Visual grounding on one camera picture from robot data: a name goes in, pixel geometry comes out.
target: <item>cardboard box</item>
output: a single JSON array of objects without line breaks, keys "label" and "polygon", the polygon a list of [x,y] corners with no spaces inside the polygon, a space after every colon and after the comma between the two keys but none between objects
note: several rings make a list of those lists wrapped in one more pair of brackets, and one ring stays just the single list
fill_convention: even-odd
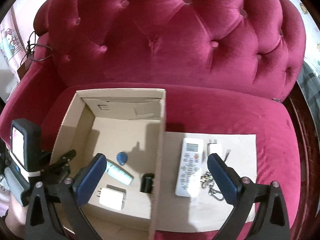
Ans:
[{"label": "cardboard box", "polygon": [[[94,89],[77,91],[60,127],[51,163],[71,149],[71,176],[87,166],[97,153],[117,163],[119,152],[128,154],[123,168],[134,179],[125,185],[103,175],[84,213],[103,239],[152,239],[160,189],[162,141],[165,125],[165,90]],[[154,173],[152,194],[140,192],[141,178]],[[99,203],[99,190],[107,185],[126,191],[122,210]],[[68,226],[63,213],[59,214]]]}]

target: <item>cardboard sheet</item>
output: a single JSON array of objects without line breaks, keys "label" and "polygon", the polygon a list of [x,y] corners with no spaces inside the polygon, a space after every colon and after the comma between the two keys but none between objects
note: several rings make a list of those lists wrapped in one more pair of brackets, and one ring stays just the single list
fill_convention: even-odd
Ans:
[{"label": "cardboard sheet", "polygon": [[[222,152],[231,150],[226,164],[240,177],[247,176],[253,182],[257,179],[256,135],[199,134],[166,132],[161,165],[160,196],[157,209],[156,230],[171,232],[206,232],[218,230],[230,214],[233,206],[226,201],[219,202],[208,195],[208,188],[200,189],[196,198],[175,195],[184,137],[204,139],[202,174],[207,168],[207,144],[216,139],[222,144]],[[253,221],[254,205],[247,222]]]}]

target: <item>phone screen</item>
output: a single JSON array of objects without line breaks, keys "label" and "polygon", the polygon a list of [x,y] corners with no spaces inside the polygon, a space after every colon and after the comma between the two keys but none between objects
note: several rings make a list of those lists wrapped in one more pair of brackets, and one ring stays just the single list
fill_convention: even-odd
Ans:
[{"label": "phone screen", "polygon": [[15,127],[12,129],[12,153],[24,165],[24,138],[23,134]]}]

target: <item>sofa seat cushion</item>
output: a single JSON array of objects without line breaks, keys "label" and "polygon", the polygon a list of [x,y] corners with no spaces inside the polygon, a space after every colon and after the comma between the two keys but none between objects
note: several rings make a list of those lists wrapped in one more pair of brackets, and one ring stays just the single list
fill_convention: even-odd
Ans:
[{"label": "sofa seat cushion", "polygon": [[[47,150],[53,147],[76,90],[121,87],[166,89],[166,131],[256,134],[257,182],[270,184],[277,180],[280,183],[292,226],[300,198],[298,143],[287,110],[270,99],[230,90],[177,85],[101,83],[74,86],[58,97],[42,123],[43,147]],[[215,233],[158,231],[156,239],[211,239]]]}]

